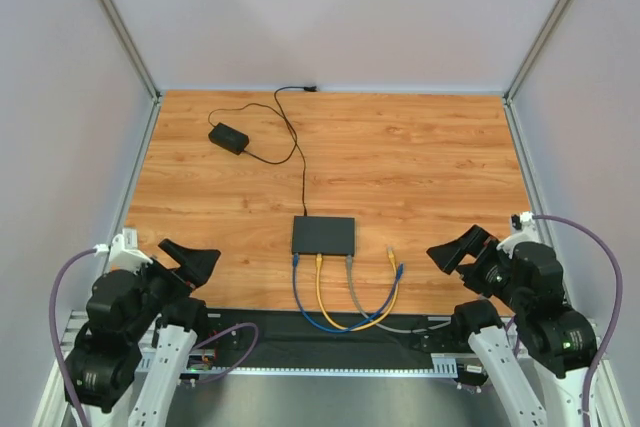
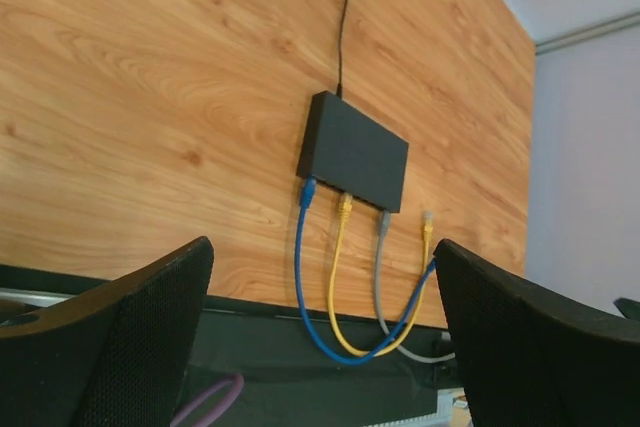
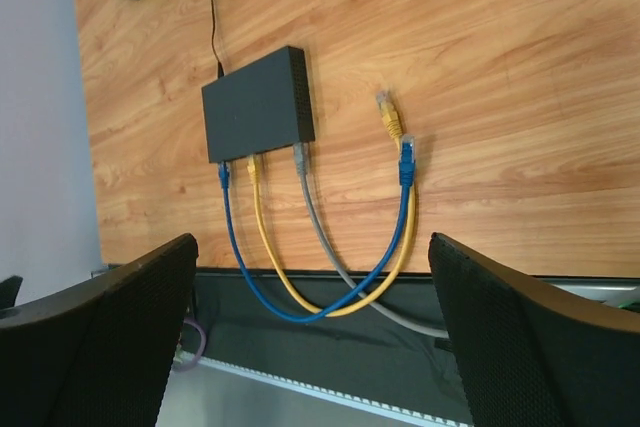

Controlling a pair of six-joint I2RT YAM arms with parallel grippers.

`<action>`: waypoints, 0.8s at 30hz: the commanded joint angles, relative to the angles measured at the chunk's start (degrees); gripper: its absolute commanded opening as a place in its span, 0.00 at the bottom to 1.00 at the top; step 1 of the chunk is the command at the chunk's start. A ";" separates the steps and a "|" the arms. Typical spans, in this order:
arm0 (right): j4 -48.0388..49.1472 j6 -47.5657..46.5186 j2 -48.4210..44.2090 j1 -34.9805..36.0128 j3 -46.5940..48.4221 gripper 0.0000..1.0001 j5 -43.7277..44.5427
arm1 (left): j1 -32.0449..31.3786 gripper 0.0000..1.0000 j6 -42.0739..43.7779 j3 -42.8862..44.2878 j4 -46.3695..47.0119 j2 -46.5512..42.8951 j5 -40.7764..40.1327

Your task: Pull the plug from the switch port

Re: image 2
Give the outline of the black network switch box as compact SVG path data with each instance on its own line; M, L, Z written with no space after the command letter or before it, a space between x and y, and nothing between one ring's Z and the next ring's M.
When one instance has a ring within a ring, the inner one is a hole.
M296 175L398 213L408 150L407 141L323 91L311 97Z

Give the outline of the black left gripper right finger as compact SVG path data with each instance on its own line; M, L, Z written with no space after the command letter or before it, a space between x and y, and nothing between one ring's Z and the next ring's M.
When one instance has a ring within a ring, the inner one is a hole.
M639 323L443 239L434 262L476 426L636 426Z

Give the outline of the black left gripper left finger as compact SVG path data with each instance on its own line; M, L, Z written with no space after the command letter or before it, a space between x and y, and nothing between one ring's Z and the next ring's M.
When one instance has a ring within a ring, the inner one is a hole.
M2 300L2 425L169 425L213 260L199 237L49 307Z

